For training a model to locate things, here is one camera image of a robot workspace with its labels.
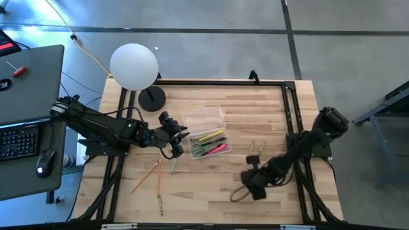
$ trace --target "wooden tabletop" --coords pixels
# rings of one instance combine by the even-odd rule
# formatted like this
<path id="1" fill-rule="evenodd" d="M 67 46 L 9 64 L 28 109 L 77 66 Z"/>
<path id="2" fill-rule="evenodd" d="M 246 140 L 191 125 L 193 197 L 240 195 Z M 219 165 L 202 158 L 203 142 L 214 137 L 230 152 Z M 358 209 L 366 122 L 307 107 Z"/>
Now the wooden tabletop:
<path id="1" fill-rule="evenodd" d="M 298 101 L 304 128 L 309 130 L 318 113 L 313 84 L 309 80 L 296 81 Z M 251 195 L 239 203 L 229 201 L 230 193 L 241 186 L 240 172 L 249 166 L 245 157 L 251 142 L 254 151 L 266 141 L 261 162 L 286 152 L 288 132 L 280 87 L 276 86 L 161 86 L 167 102 L 158 112 L 142 111 L 150 128 L 159 126 L 162 111 L 183 124 L 182 113 L 202 107 L 219 105 L 233 150 L 230 153 L 192 160 L 183 143 L 185 153 L 178 159 L 173 174 L 171 160 L 162 159 L 163 217 L 157 201 L 157 171 L 130 194 L 132 189 L 153 167 L 160 156 L 157 148 L 131 147 L 123 167 L 115 222 L 171 222 L 171 223 L 235 223 L 235 224 L 299 224 L 302 223 L 295 179 L 288 185 L 267 189 L 267 198 L 253 201 Z M 118 108 L 121 87 L 107 79 L 101 112 Z M 128 105 L 129 92 L 125 100 Z M 133 112 L 133 118 L 139 119 Z M 81 187 L 73 211 L 73 218 L 84 213 L 99 193 L 104 178 L 107 157 L 96 157 L 84 169 Z M 317 193 L 335 216 L 342 219 L 334 175 L 321 159 L 312 159 L 313 177 Z M 111 201 L 108 194 L 104 215 Z M 307 206 L 312 216 L 311 200 Z"/>

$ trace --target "black keyboard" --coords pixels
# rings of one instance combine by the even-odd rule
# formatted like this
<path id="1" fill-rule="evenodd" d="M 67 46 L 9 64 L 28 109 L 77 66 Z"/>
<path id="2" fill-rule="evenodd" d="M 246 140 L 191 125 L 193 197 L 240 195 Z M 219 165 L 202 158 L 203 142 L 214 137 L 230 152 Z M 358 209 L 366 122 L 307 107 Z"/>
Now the black keyboard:
<path id="1" fill-rule="evenodd" d="M 0 129 L 0 162 L 36 156 L 37 137 L 37 124 Z"/>

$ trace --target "black lamp base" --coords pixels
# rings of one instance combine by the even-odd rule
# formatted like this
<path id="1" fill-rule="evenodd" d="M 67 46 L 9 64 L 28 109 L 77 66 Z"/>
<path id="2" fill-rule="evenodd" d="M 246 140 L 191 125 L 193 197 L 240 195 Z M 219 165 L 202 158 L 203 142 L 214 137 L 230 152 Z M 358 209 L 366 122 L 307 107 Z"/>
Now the black lamp base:
<path id="1" fill-rule="evenodd" d="M 158 86 L 150 86 L 141 91 L 138 102 L 143 110 L 155 112 L 165 105 L 166 95 L 163 89 Z"/>

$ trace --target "gray floor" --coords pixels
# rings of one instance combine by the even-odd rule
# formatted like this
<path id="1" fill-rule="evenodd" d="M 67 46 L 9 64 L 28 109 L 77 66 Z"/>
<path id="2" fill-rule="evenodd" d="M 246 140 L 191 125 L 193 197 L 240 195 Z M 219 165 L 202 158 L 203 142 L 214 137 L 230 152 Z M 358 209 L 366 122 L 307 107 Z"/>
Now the gray floor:
<path id="1" fill-rule="evenodd" d="M 124 28 L 285 29 L 279 0 L 109 0 L 51 1 L 72 26 Z M 405 0 L 288 0 L 293 29 L 327 31 L 408 31 Z M 96 91 L 106 74 L 72 43 L 66 32 L 42 31 L 35 25 L 62 25 L 45 1 L 10 0 L 0 24 L 18 42 L 32 47 L 61 43 L 63 69 Z M 255 69 L 262 79 L 295 79 L 285 34 L 207 33 L 76 33 L 83 45 L 108 66 L 113 51 L 125 43 L 141 43 L 158 58 L 165 78 L 245 79 Z M 408 36 L 296 35 L 302 78 L 312 80 L 319 107 L 338 108 L 356 118 L 408 80 Z M 68 93 L 82 102 L 99 95 L 62 76 Z M 97 108 L 98 102 L 91 104 Z M 389 139 L 396 133 L 391 132 Z M 376 188 L 385 163 L 372 128 L 351 126 L 332 145 L 337 188 L 348 222 L 407 229 L 409 185 Z M 73 204 L 80 174 L 63 177 L 57 191 L 67 197 L 46 206 L 45 194 L 0 202 L 0 226 L 64 221 Z M 27 209 L 21 204 L 32 204 Z"/>

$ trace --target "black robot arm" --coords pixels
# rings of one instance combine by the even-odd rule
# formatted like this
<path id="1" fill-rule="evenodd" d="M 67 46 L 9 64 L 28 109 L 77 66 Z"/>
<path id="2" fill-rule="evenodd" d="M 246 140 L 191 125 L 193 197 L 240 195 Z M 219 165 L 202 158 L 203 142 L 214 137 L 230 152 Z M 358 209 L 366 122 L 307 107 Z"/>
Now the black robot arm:
<path id="1" fill-rule="evenodd" d="M 248 156 L 246 161 L 254 168 L 241 173 L 243 185 L 249 189 L 254 200 L 264 199 L 265 187 L 281 181 L 291 166 L 305 156 L 305 153 L 310 152 L 315 145 L 326 146 L 342 136 L 348 129 L 348 123 L 349 121 L 336 109 L 324 107 L 317 115 L 313 129 L 299 133 L 295 143 L 292 144 L 293 147 L 287 153 L 271 158 L 260 168 L 258 168 L 259 157 Z"/>
<path id="2" fill-rule="evenodd" d="M 54 119 L 66 121 L 70 128 L 87 138 L 86 140 L 80 140 L 81 144 L 90 148 L 97 147 L 105 155 L 110 155 L 110 153 L 115 155 L 115 150 L 121 150 L 129 144 L 141 148 L 158 147 L 168 159 L 179 157 L 183 153 L 179 143 L 189 135 L 189 133 L 181 133 L 187 127 L 180 126 L 176 120 L 169 117 L 167 112 L 163 112 L 159 116 L 162 126 L 149 129 L 149 124 L 143 121 L 139 110 L 140 121 L 137 119 L 113 118 L 108 116 L 111 113 L 104 114 L 90 109 L 81 104 L 78 99 L 78 95 L 58 98 L 57 102 L 53 104 L 50 114 Z M 172 157 L 167 157 L 162 151 L 162 148 L 165 148 L 167 144 L 172 147 Z M 87 151 L 87 153 L 104 154 L 101 151 Z"/>

